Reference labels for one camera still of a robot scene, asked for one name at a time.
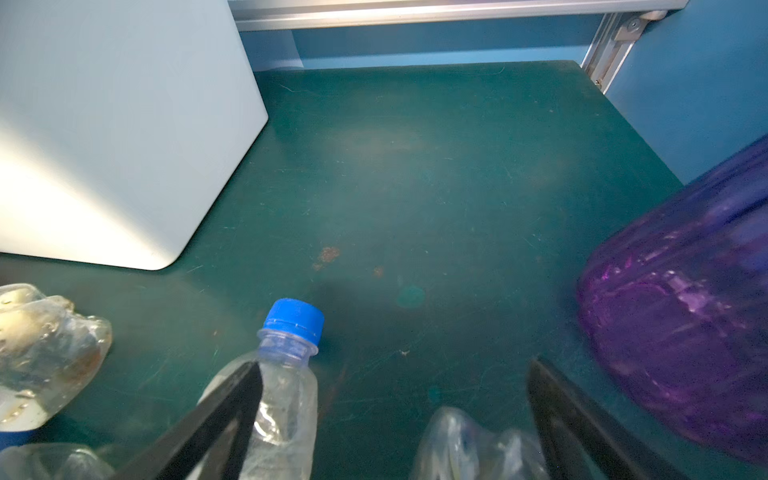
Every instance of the green table surface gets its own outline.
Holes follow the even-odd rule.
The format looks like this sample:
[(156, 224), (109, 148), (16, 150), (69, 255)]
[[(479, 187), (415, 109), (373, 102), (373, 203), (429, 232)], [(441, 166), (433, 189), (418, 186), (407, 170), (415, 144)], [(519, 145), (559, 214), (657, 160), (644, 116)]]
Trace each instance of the green table surface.
[(326, 314), (310, 363), (315, 479), (405, 478), (441, 405), (533, 431), (525, 373), (538, 354), (692, 477), (765, 478), (668, 432), (590, 355), (574, 299), (585, 260), (680, 182), (575, 63), (257, 81), (270, 120), (176, 263), (0, 257), (0, 282), (114, 327), (101, 371), (37, 440), (81, 442), (120, 467), (257, 347), (287, 296)]

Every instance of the purple plastic container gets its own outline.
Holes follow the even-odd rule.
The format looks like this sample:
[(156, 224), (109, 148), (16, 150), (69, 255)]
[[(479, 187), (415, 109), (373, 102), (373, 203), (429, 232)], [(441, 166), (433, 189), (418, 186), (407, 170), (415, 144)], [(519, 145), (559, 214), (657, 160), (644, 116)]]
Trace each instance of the purple plastic container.
[(592, 253), (598, 361), (675, 432), (768, 465), (768, 136)]

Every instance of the plastic bottle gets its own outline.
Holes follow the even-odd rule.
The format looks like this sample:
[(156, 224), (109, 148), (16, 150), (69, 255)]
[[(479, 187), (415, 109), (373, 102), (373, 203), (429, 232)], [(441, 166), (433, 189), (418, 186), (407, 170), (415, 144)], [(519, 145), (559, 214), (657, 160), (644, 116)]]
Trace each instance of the plastic bottle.
[(600, 245), (578, 295), (598, 361), (635, 402), (768, 465), (768, 136)]
[(110, 465), (74, 443), (37, 443), (0, 452), (0, 480), (107, 480)]
[(263, 394), (241, 479), (310, 477), (317, 433), (317, 379), (309, 360), (317, 354), (323, 321), (323, 314), (308, 303), (277, 300), (259, 330), (259, 349), (230, 362), (203, 392), (205, 398), (243, 363), (259, 363)]
[(536, 438), (495, 434), (462, 410), (442, 407), (429, 421), (409, 480), (548, 480)]
[(108, 321), (78, 315), (63, 296), (26, 283), (0, 286), (0, 448), (23, 442), (23, 432), (69, 403), (111, 343)]

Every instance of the clear plastic bottle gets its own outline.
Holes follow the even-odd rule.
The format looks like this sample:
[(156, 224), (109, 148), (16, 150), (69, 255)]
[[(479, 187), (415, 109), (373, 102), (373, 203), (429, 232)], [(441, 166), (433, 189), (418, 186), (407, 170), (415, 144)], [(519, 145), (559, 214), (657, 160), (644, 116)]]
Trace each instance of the clear plastic bottle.
[(442, 407), (429, 421), (409, 480), (549, 480), (536, 438), (495, 434), (462, 410)]
[(0, 286), (0, 432), (47, 422), (93, 379), (111, 343), (108, 321), (78, 315), (63, 296)]
[(259, 349), (230, 362), (203, 392), (205, 398), (245, 362), (259, 363), (263, 394), (241, 479), (310, 477), (317, 433), (317, 379), (309, 360), (317, 354), (322, 330), (323, 314), (317, 308), (299, 300), (277, 300), (259, 331)]

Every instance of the metal bracket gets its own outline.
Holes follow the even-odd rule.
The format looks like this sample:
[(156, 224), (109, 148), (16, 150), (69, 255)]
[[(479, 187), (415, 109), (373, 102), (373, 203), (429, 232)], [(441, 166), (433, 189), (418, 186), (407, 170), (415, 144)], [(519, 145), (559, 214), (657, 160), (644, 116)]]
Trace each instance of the metal bracket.
[(546, 360), (531, 362), (527, 385), (552, 480), (594, 480), (584, 454), (602, 478), (689, 480)]
[(607, 13), (603, 15), (581, 67), (600, 91), (606, 93), (634, 43), (649, 22), (661, 20), (666, 10), (645, 13)]

